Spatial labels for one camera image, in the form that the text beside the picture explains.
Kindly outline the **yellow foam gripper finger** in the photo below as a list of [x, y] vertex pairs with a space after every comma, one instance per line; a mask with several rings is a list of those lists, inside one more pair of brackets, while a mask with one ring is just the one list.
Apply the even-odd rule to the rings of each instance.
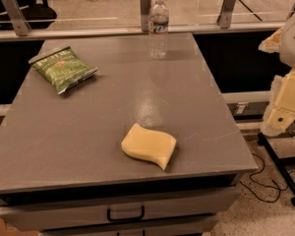
[[266, 53], [278, 53], [283, 28], [276, 30], [271, 36], [266, 38], [259, 45], [259, 50]]
[[284, 77], [275, 76], [270, 87], [261, 132], [278, 136], [295, 121], [295, 68]]

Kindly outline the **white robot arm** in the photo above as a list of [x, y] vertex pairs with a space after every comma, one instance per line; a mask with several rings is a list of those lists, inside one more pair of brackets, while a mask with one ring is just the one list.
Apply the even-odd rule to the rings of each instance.
[[284, 133], [295, 121], [295, 13], [282, 28], [262, 41], [259, 50], [277, 52], [280, 61], [291, 68], [284, 77], [274, 77], [270, 86], [269, 104], [261, 124], [264, 135], [275, 137]]

